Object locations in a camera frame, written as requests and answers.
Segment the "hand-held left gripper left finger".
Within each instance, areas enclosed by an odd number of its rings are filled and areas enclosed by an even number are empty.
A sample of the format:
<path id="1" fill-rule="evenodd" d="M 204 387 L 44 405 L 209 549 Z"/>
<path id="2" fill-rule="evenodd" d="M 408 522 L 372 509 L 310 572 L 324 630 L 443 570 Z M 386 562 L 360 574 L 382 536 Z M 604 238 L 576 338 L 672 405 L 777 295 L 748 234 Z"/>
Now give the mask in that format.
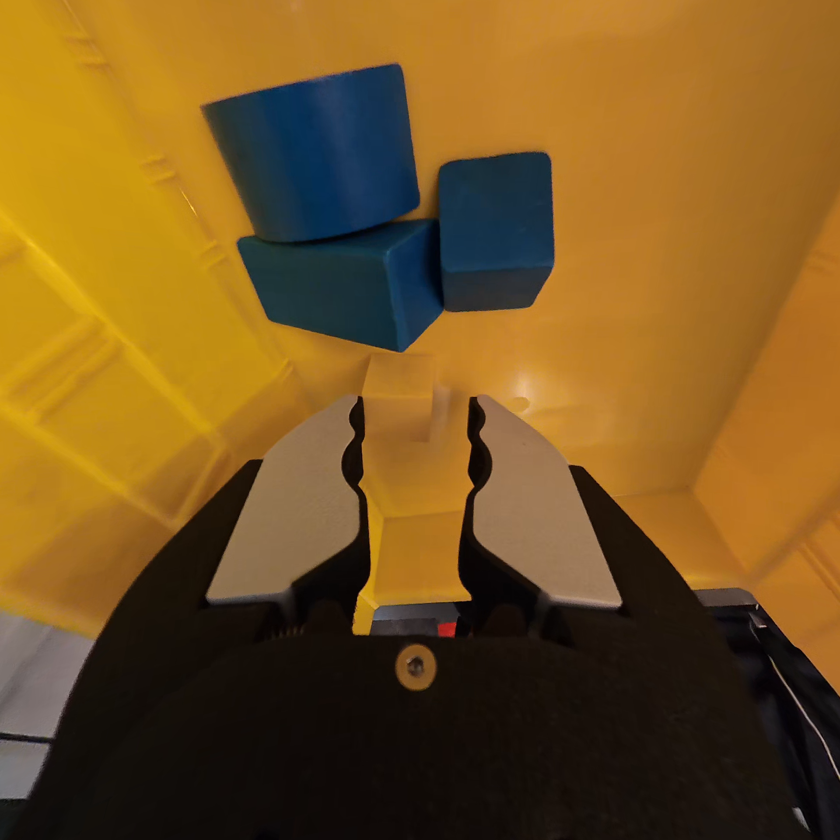
<path id="1" fill-rule="evenodd" d="M 371 578 L 365 432 L 364 398 L 348 395 L 267 452 L 208 604 L 273 603 L 286 627 L 301 628 L 319 604 L 331 603 L 353 626 Z"/>

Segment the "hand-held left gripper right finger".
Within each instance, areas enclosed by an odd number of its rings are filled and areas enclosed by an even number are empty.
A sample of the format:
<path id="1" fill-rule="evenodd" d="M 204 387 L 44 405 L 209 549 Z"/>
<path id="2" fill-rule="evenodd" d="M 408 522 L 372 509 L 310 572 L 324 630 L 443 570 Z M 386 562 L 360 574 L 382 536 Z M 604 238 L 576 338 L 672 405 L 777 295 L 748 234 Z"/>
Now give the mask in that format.
<path id="1" fill-rule="evenodd" d="M 476 636 L 565 637 L 567 608 L 624 600 L 566 457 L 488 395 L 469 401 L 458 574 Z"/>

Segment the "yellow wooden cube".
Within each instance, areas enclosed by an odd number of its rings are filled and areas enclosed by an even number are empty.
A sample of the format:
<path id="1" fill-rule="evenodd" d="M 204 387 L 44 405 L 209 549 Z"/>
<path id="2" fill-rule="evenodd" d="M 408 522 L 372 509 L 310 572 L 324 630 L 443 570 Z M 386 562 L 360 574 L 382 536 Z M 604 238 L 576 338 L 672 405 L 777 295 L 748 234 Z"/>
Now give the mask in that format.
<path id="1" fill-rule="evenodd" d="M 452 393 L 439 376 L 434 355 L 373 354 L 362 387 L 367 438 L 427 444 L 443 437 Z"/>

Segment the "blue wooden cube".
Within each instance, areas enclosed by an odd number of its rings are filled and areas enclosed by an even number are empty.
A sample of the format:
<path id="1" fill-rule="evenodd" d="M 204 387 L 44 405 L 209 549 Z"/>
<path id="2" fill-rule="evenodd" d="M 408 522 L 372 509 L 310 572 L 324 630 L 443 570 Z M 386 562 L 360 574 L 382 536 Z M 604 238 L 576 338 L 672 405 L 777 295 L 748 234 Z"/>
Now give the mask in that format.
<path id="1" fill-rule="evenodd" d="M 527 151 L 448 162 L 438 198 L 445 310 L 534 306 L 555 265 L 551 156 Z"/>

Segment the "yellow plastic bin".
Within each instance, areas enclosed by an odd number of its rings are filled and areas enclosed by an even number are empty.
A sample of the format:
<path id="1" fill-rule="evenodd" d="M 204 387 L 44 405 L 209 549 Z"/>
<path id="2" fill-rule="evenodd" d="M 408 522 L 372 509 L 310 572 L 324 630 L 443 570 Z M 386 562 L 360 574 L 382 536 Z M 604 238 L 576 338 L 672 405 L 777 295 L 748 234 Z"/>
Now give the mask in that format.
<path id="1" fill-rule="evenodd" d="M 838 2 L 3 2 L 2 609 L 95 638 L 376 352 L 270 323 L 207 102 L 396 63 L 421 202 L 546 151 L 555 269 L 409 354 L 443 437 L 367 440 L 364 609 L 454 601 L 468 401 L 523 416 L 697 588 L 839 686 Z"/>

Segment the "blue wooden half cylinder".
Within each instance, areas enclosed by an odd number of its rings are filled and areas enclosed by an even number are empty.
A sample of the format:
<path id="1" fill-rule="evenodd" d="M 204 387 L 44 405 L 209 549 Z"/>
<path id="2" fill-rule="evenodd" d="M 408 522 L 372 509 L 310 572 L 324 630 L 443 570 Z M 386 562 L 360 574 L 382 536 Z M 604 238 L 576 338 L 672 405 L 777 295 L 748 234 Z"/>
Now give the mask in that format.
<path id="1" fill-rule="evenodd" d="M 350 235 L 421 203 L 400 64 L 239 94 L 202 113 L 262 240 Z"/>

